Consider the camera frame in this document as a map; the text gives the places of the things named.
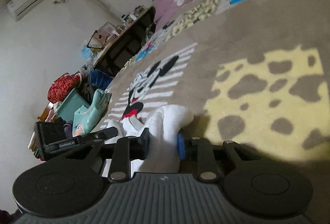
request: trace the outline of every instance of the black electronic device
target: black electronic device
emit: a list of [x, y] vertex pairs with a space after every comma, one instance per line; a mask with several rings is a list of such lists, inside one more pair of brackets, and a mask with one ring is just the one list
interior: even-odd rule
[[36, 122], [34, 132], [39, 155], [44, 161], [94, 139], [107, 140], [118, 135], [116, 127], [106, 128], [82, 136], [66, 138], [63, 123]]
[[233, 141], [214, 146], [193, 137], [183, 143], [185, 161], [196, 164], [193, 173], [131, 178], [130, 161], [148, 158], [148, 144], [145, 128], [139, 138], [90, 141], [24, 172], [13, 185], [25, 212], [16, 224], [312, 223], [304, 215], [311, 184], [286, 165]]

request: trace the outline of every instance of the red patterned cloth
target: red patterned cloth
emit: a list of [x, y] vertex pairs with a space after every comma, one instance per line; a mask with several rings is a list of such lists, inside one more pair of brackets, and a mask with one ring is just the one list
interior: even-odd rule
[[71, 90], [78, 87], [81, 82], [81, 75], [76, 74], [72, 77], [70, 74], [65, 73], [53, 82], [48, 90], [48, 100], [53, 104], [58, 101], [64, 101]]

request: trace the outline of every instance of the brown spot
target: brown spot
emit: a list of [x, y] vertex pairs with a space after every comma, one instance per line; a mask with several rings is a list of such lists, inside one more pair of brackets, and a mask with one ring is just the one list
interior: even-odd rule
[[271, 108], [275, 108], [275, 107], [277, 107], [280, 103], [281, 103], [281, 100], [279, 100], [279, 99], [274, 99], [274, 100], [270, 101], [269, 106], [270, 106]]
[[231, 140], [244, 131], [245, 122], [237, 115], [229, 115], [218, 121], [218, 129], [223, 140]]
[[245, 75], [228, 91], [228, 97], [238, 99], [245, 94], [261, 92], [267, 86], [266, 80], [261, 80], [253, 74]]
[[282, 62], [273, 61], [268, 63], [268, 68], [271, 74], [286, 73], [292, 69], [292, 62], [290, 60]]
[[288, 135], [292, 133], [293, 126], [286, 118], [278, 118], [273, 122], [271, 129], [277, 133]]
[[317, 92], [321, 82], [323, 82], [321, 75], [302, 76], [290, 88], [289, 93], [291, 95], [297, 95], [307, 102], [317, 102], [321, 100]]
[[312, 130], [308, 137], [303, 141], [302, 147], [304, 149], [311, 149], [325, 141], [330, 141], [330, 138], [322, 136], [320, 130], [316, 128]]
[[220, 89], [215, 89], [207, 96], [208, 99], [216, 98], [220, 94]]
[[230, 75], [230, 71], [225, 71], [222, 75], [216, 77], [217, 82], [224, 82], [225, 80], [228, 79]]
[[259, 63], [263, 62], [264, 60], [265, 60], [265, 56], [263, 54], [259, 54], [259, 53], [247, 57], [247, 62], [249, 64], [259, 64]]
[[247, 110], [249, 108], [248, 103], [244, 103], [242, 106], [240, 106], [240, 110]]
[[279, 79], [270, 86], [269, 91], [272, 93], [277, 92], [280, 89], [282, 89], [287, 82], [288, 82], [287, 79]]
[[239, 64], [236, 68], [235, 71], [239, 71], [243, 68], [243, 64]]
[[308, 56], [308, 66], [313, 67], [316, 62], [315, 56], [309, 55]]

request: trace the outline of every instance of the black circular disc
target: black circular disc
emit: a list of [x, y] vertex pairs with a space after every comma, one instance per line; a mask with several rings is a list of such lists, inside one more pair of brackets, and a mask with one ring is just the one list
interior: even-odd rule
[[244, 162], [225, 177], [223, 190], [238, 208], [262, 217], [297, 215], [312, 196], [305, 176], [275, 162]]
[[21, 174], [13, 185], [18, 206], [41, 217], [73, 215], [90, 207], [103, 191], [101, 177], [87, 166], [49, 161]]

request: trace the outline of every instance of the cartoon character print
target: cartoon character print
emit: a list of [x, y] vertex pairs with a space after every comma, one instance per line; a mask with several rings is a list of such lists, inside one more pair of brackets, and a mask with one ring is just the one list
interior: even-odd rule
[[121, 120], [126, 117], [131, 117], [142, 111], [143, 103], [141, 100], [146, 95], [149, 89], [153, 87], [158, 77], [163, 77], [176, 63], [179, 56], [172, 57], [167, 63], [161, 64], [161, 61], [156, 62], [153, 66], [149, 66], [145, 71], [136, 75], [129, 88], [128, 104], [121, 117]]

